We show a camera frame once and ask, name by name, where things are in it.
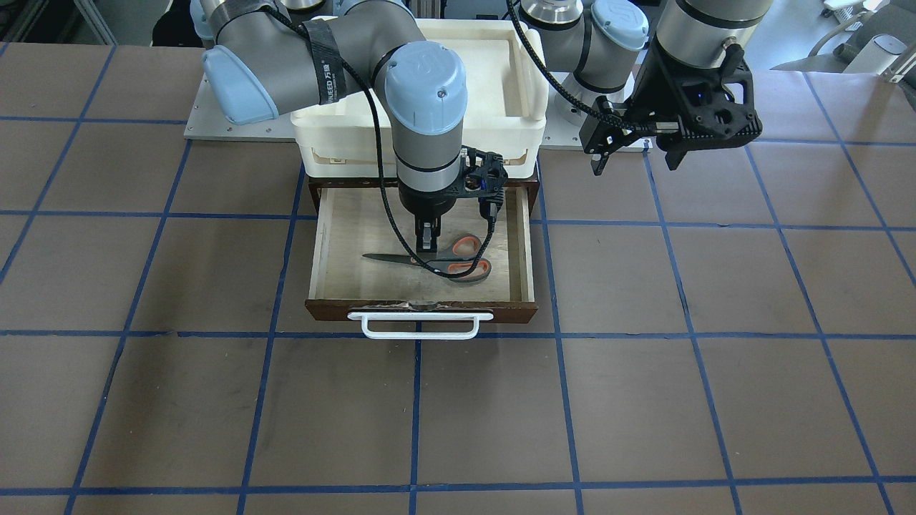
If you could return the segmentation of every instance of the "white plastic bin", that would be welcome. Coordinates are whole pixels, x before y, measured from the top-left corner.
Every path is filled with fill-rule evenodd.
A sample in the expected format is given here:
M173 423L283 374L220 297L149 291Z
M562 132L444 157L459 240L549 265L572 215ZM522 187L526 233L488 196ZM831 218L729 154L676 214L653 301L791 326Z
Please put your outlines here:
M463 143L503 156L510 178L534 172L544 133L548 84L509 21L418 19L427 39L454 50L467 69ZM525 36L543 55L538 33ZM385 174L395 176L391 128L379 107ZM305 170L312 177L377 177L375 132L361 93L292 113Z

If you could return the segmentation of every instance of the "white drawer handle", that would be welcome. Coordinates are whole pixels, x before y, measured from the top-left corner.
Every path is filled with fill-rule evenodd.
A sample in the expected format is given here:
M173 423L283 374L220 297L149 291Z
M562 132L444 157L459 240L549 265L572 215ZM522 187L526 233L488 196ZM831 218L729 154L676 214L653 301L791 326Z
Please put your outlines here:
M346 316L350 320L360 321L363 326L363 334L373 340L470 340L480 331L480 321L493 320L491 312L350 312ZM443 322L454 320L473 322L474 327L466 333L409 333L369 329L369 321Z

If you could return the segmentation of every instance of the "blue tape line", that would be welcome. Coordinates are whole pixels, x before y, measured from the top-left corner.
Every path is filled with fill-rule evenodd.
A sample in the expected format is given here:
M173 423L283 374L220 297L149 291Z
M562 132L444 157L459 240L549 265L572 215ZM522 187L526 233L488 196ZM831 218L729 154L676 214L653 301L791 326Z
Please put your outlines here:
M832 476L832 477L758 477L736 479L740 487L765 487L777 485L855 485L874 484L875 478L869 476Z
M115 56L116 47L112 47L111 51L108 52L108 58L105 60L102 69L99 71L99 76L95 80L93 89L89 92L89 98L86 99L86 104L83 106L80 113L80 118L86 116L86 112L89 111L89 106L93 104L93 99L95 94L99 91L99 86L102 84L102 79L105 77L105 73L108 71L108 66L112 62L112 57ZM6 279L6 274L9 273L10 267L13 266L13 261L16 259L16 255L19 253L19 249L22 247L22 242L25 241L28 230L32 227L32 222L35 221L36 213L41 207L41 203L44 202L45 196L48 195L50 190L51 183L54 182L54 178L57 177L58 172L60 171L60 166L63 164L63 161L67 158L67 153L70 151L71 146L73 145L73 140L76 139L76 133L80 130L80 122L77 122L73 126L73 130L70 132L70 137L67 138L67 143L64 145L63 150L60 152L60 156L56 163L54 163L54 168L51 170L51 174L48 176L48 179L45 181L44 187L41 189L41 193L38 195L38 198L35 200L35 205L32 207L32 212L29 214L26 223L22 227L22 231L19 232L19 238L16 239L16 242L13 244L13 248L9 252L9 256L6 258L6 262L3 267L0 268L0 284L3 283Z
M289 220L288 214L173 213L169 218L203 218L219 220Z
M30 210L6 209L0 210L0 216L28 216L32 214ZM149 217L156 218L162 213L144 212L144 211L63 211L48 210L38 211L37 216L107 216L107 217L124 217L138 218ZM214 218L214 219L231 219L231 220L289 220L286 214L244 214L244 213L170 213L169 218ZM317 221L318 216L314 214L297 214L297 221ZM532 225L608 225L608 226L638 226L638 227L661 227L658 222L638 222L627 220L531 220ZM668 227L688 227L699 229L766 229L773 230L776 228L773 224L713 224L707 222L667 222ZM874 231L885 232L916 232L916 227L892 226L878 227L870 225L781 225L783 229L792 229L797 231Z
M423 322L417 322L414 331L423 331ZM417 483L420 469L420 384L422 382L423 342L413 343L413 409L410 415L410 496L408 515L417 515Z
M276 341L277 325L280 317L280 306L283 303L283 290L286 286L286 276L289 270L289 255L292 252L292 243L296 235L296 214L299 212L299 202L302 197L302 187L305 184L305 168L300 166L299 179L296 182L296 192L292 201L292 211L287 218L289 227L287 228L286 245L283 248L283 267L277 279L277 292L274 295L274 308L270 314L270 328L267 336L267 347L264 351L264 364L261 367L261 381L257 389L257 402L255 405L255 417L251 424L251 435L248 439L248 452L245 456L245 471L242 474L241 493L238 496L236 513L243 515L245 513L245 502L247 501L248 484L251 481L251 469L255 463L255 450L257 449L257 436L261 429L261 415L264 413L264 398L267 395L267 380L270 375L270 361L274 353L274 342Z
M270 333L267 331L94 331L94 330L68 330L68 329L0 329L0 336L74 336L74 337L97 337L97 336L123 336L132 338L142 338L150 336L162 336L166 334L175 334L179 338L254 338L267 339ZM697 338L714 339L714 338L758 338L758 339L797 339L797 340L820 340L825 337L828 340L894 340L894 341L913 341L916 340L916 334L841 334L841 333L695 333ZM689 339L689 333L560 333L560 337L569 339L603 339L603 340L678 340ZM362 333L281 333L274 335L277 339L344 339L344 338L365 338ZM553 339L556 333L479 333L482 339Z
M913 484L916 476L884 476L884 483ZM786 485L856 485L874 484L872 476L823 476L823 477L745 477L737 478L740 487L786 486ZM583 490L652 489L652 488L721 488L727 487L727 479L672 479L659 481L590 481L579 485ZM249 487L249 495L269 494L365 494L365 493L408 493L411 485L278 485ZM418 492L487 492L487 491L531 491L531 490L573 490L570 481L546 483L458 483L417 485ZM65 496L197 496L234 495L241 487L83 487L83 488L0 488L0 497Z
M407 493L409 485L330 485L305 487L248 487L248 495L259 494L394 494Z
M658 227L658 222L640 222L628 220L551 220L546 216L540 220L534 220L533 223L542 225L614 225L614 226L636 226L636 227Z
M821 139L785 139L778 137L758 137L755 143L787 143L791 145L838 145L838 141L823 141Z
M816 94L814 98L818 101L818 104L820 104L821 100L817 97ZM801 295L805 301L805 306L808 308L808 313L811 315L812 322L814 323L814 330L817 331L819 336L818 339L821 341L821 347L823 348L823 352L827 357L827 363L829 364L830 370L834 375L836 386L840 391L840 396L843 398L843 403L846 407L846 411L849 414L849 419L853 423L853 427L856 430L856 436L858 437L859 443L862 446L862 451L865 454L866 460L868 461L868 467L871 470L874 481L878 484L878 491L881 494L881 498L884 500L884 506L887 509L889 515L894 515L894 509L890 506L888 493L884 489L884 485L881 483L881 479L878 474L878 468L875 465L875 460L871 455L871 451L868 449L868 442L866 441L865 434L862 433L862 427L858 423L856 412L853 410L853 405L849 401L849 396L846 394L846 388L843 384L842 378L840 377L840 371L834 362L833 354L830 351L830 346L827 344L827 338L823 332L821 322L817 318L817 312L814 309L814 304L811 301L811 296L808 294L808 288L805 286L804 280L802 279L802 273L798 268L798 263L795 261L795 256L792 254L792 251L789 248L789 240L786 238L786 235L782 230L780 225L780 218L776 215L776 209L773 207L773 202L769 198L769 192L767 192L767 187L763 182L763 177L760 175L760 169L757 166L757 162L754 160L754 155L751 153L750 148L745 147L745 153L747 154L747 160L750 162L750 168L754 171L754 176L757 178L758 185L760 186L760 191L763 193L763 199L767 203L769 214L773 218L773 223L776 224L776 232L780 236L780 242L782 243L782 247L786 252L786 258L789 260L792 274L795 276L796 282L798 282L799 289L801 290Z
M75 124L81 121L80 118L68 116L0 116L0 122L61 122Z
M102 416L105 412L105 407L108 404L108 393L111 391L112 383L115 380L115 371L117 370L117 365L121 360L121 355L124 353L124 349L127 343L127 332L130 331L130 326L134 322L136 308L140 303L140 297L143 294L143 288L146 286L147 278L149 277L149 271L153 266L153 258L156 255L156 249L158 248L159 241L162 239L162 232L164 231L166 221L168 220L167 214L171 208L172 201L175 199L175 192L178 190L178 185L181 181L181 174L184 172L184 167L188 162L188 156L190 154L191 141L189 140L184 146L184 153L181 155L181 162L179 163L178 171L175 173L175 180L172 182L172 187L169 191L169 198L166 200L162 215L159 218L159 225L156 228L156 235L153 236L153 242L149 248L149 253L147 254L147 261L143 266L143 271L140 273L140 281L136 285L134 299L130 303L130 310L127 312L127 319L124 322L124 334L122 334L120 340L118 341L117 348L114 351L112 365L108 370L108 377L105 379L105 385L102 389L102 398L99 399L99 405L95 412L95 419L93 420L92 429L89 431L89 438L86 441L86 446L82 453L80 466L76 471L76 477L73 479L74 490L78 489L82 485L82 478L86 473L86 467L89 465L89 458L92 455L93 448L95 446L95 438L98 435L99 427L102 425ZM67 507L64 510L64 515L71 515L73 513L73 505L76 502L76 497L77 494L75 492L71 493L70 497L67 499Z
M540 158L535 161L535 168L540 181L540 194L538 203L540 205L540 216L547 220L547 191L544 180L541 177ZM575 446L575 429L573 428L573 411L570 407L569 384L566 380L566 358L563 353L562 330L560 327L560 304L557 302L557 281L553 273L553 252L551 250L551 233L548 224L541 225L541 232L544 238L544 256L547 265L547 283L551 290L551 313L553 315L553 338L556 342L557 368L560 373L560 392L563 400L563 418L566 423L566 441L570 452L570 469L572 470L572 484L575 495L575 508L577 515L585 514L585 505L582 499L582 487L580 486L581 478L579 476L579 453Z
M893 141L843 141L844 145L855 145L857 147L916 147L916 143L904 143Z
M907 263L907 259L903 256L903 252L900 251L900 246L897 245L897 239L894 238L893 233L891 233L890 229L888 229L888 223L885 221L884 215L881 214L881 211L878 209L878 203L875 202L875 198L868 190L868 186L865 184L865 180L862 178L862 174L859 172L858 166L856 166L856 163L853 161L852 155L849 154L849 148L846 147L846 143L840 136L840 132L836 129L836 125L834 125L834 121L830 118L830 114L827 113L827 109L824 107L823 102L821 101L821 97L814 90L814 85L811 83L811 79L808 77L808 74L804 73L802 76L804 77L805 82L808 83L808 88L811 89L811 93L814 95L814 100L817 101L818 107L821 108L823 115L827 118L827 123L830 124L831 130L834 131L837 141L840 142L840 148L843 150L843 154L846 156L846 160L849 161L849 166L852 167L853 173L855 173L856 179L858 180L859 185L862 187L862 191L865 193L866 198L868 198L868 203L871 204L871 208L875 211L875 216L878 217L878 221L881 223L881 227L888 235L890 244L894 247L894 252L897 253L897 257L900 259L900 263L903 265L903 269L906 270L907 275L910 276L910 283L912 283L913 287L916 287L916 275L913 274L910 265Z
M661 223L661 234L665 239L665 247L668 249L668 258L671 262L671 270L674 272L674 282L678 288L678 296L681 298L681 307L684 313L684 322L687 324L687 331L690 334L693 355L696 358L696 365L700 371L700 379L703 381L703 391L706 395L706 404L709 406L709 414L712 418L713 428L715 429L715 439L719 443L719 453L722 455L722 465L725 468L725 477L728 479L728 488L732 493L732 502L735 504L735 514L742 515L741 500L738 497L738 490L735 483L735 474L732 472L731 460L728 458L728 451L725 448L725 436L722 433L722 425L719 423L719 415L715 409L715 400L713 398L713 389L709 383L709 376L706 373L706 364L703 362L703 352L700 349L700 343L696 337L696 331L693 328L693 319L690 315L690 306L687 303L687 294L684 290L683 281L681 280L681 270L678 267L677 258L674 256L674 245L671 243L671 235L668 230L668 224L665 222L665 213L661 208L661 199L659 189L655 183L655 176L652 174L652 165L649 163L649 153L643 151L643 164L646 166L646 173L649 176L649 186L652 189L652 198L655 201L655 209L659 214Z
M152 126L183 126L188 120L147 120L140 118L71 118L68 116L0 116L4 122L83 122L84 124L135 124Z
M37 216L99 216L104 218L159 218L162 213L150 211L38 211Z

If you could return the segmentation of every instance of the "brown table surface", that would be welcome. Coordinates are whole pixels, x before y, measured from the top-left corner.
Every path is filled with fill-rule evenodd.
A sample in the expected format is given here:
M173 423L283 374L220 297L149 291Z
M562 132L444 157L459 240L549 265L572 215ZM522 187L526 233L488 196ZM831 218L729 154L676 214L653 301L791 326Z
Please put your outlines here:
M756 72L763 137L675 172L541 152L534 320L379 342L302 307L297 147L183 139L200 54L0 46L0 513L916 513L897 88Z

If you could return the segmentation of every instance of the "open drawer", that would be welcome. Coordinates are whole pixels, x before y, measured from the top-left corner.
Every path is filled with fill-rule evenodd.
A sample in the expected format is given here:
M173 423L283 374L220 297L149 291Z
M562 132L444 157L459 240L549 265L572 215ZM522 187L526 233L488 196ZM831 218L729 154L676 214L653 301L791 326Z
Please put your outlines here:
M413 241L413 217L398 201L397 188L388 199L401 233ZM316 320L361 320L374 338L464 339L476 335L481 320L527 323L538 310L531 272L528 192L506 187L506 202L485 258L493 268L486 279L460 284L415 266L375 261L363 254L404 254L391 230L378 188L325 188L321 192L318 232L305 306ZM442 218L440 246L460 236L484 238L486 221L477 200L460 199ZM469 320L467 333L376 333L373 320Z

